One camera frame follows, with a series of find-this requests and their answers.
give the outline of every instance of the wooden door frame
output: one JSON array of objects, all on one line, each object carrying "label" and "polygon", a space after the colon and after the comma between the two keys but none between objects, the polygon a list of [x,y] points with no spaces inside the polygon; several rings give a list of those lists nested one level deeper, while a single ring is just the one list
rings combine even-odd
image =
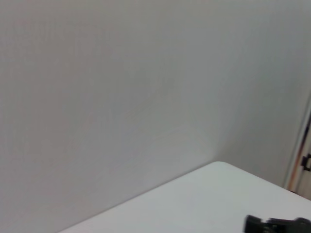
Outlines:
[{"label": "wooden door frame", "polygon": [[296,145],[293,150],[291,162],[289,164],[283,187],[292,192],[296,192],[302,175],[301,161],[302,157],[308,155],[311,145],[311,128],[309,124],[311,120],[311,96],[309,96],[308,104],[305,110],[304,118],[300,127]]}]

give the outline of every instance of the tabletop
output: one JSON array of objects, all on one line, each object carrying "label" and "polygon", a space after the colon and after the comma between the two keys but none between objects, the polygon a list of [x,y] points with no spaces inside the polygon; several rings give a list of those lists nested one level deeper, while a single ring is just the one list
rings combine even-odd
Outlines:
[{"label": "tabletop", "polygon": [[311,219],[311,201],[215,162],[61,233],[240,233],[246,215]]}]

